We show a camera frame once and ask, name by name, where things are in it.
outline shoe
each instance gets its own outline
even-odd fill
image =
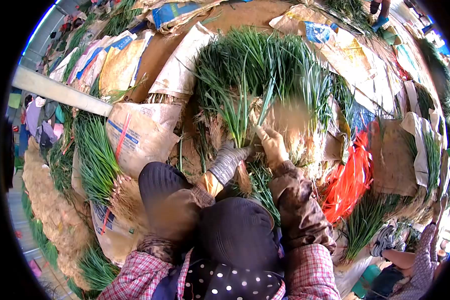
[[[405,252],[406,247],[407,247],[407,244],[400,241],[395,245],[394,249],[397,251]]]
[[[374,32],[377,32],[377,30],[387,22],[388,22],[388,18],[384,18],[383,16],[378,16],[377,21],[372,25],[372,30]]]
[[[378,233],[377,240],[370,250],[371,256],[382,256],[382,251],[391,249],[394,243],[395,227],[388,225]]]

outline green container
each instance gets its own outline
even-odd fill
[[[372,285],[372,281],[376,279],[381,272],[382,271],[376,264],[366,267],[365,272],[363,272],[360,279],[353,286],[352,292],[360,299],[363,299],[369,290],[369,287]]]

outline red checkered shirt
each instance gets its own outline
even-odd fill
[[[185,278],[190,264],[188,252],[183,263],[177,284],[177,298],[181,299],[185,289]],[[271,300],[282,299],[285,290],[289,300],[338,300],[332,258],[330,252],[321,244],[311,244],[296,248],[285,255],[292,262],[285,272],[287,287],[282,286]],[[133,251],[126,258],[120,274],[98,297],[104,299],[151,299],[163,278],[168,275],[172,264],[161,261],[153,255]]]

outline polka dot fabric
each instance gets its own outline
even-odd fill
[[[281,285],[282,278],[272,272],[235,268],[202,259],[189,267],[182,300],[272,299]]]

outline hand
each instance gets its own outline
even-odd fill
[[[264,130],[261,126],[257,126],[256,131],[267,156],[270,169],[275,170],[283,162],[290,159],[281,134],[273,129]]]
[[[237,149],[234,148],[233,141],[226,141],[218,150],[217,158],[208,171],[216,177],[219,183],[225,186],[232,179],[240,161],[245,160],[253,153],[253,145]]]

